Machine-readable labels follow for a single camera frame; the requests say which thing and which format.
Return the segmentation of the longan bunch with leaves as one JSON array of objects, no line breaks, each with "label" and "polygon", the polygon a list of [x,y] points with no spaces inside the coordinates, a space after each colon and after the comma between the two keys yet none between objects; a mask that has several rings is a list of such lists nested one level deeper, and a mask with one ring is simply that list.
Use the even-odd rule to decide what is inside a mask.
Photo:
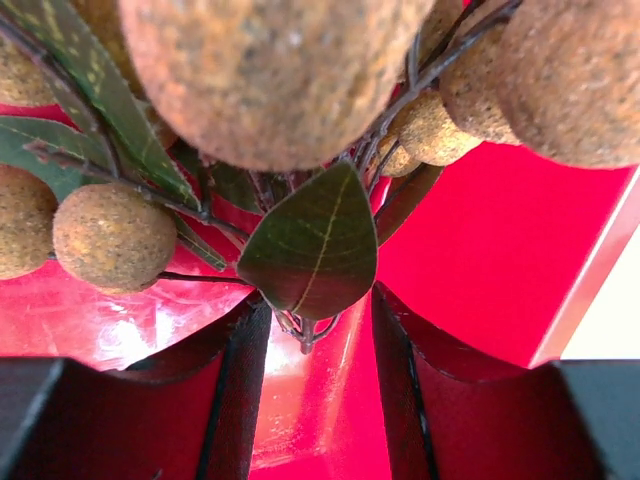
[{"label": "longan bunch with leaves", "polygon": [[483,142],[639,162],[635,1],[5,1],[1,276],[50,259],[110,294],[235,242],[309,352],[379,248]]}]

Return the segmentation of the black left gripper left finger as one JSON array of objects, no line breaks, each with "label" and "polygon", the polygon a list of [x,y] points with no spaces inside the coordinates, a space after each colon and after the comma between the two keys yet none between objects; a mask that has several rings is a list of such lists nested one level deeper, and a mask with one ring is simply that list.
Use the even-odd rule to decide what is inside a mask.
[{"label": "black left gripper left finger", "polygon": [[271,310],[250,297],[123,370],[1,361],[5,479],[245,479]]}]

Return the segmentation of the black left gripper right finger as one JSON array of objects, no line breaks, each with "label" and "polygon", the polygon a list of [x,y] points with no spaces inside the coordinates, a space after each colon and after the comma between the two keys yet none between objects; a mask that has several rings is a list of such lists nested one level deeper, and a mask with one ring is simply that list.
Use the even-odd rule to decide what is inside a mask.
[{"label": "black left gripper right finger", "polygon": [[635,479],[639,364],[522,368],[371,292],[377,373],[395,479]]}]

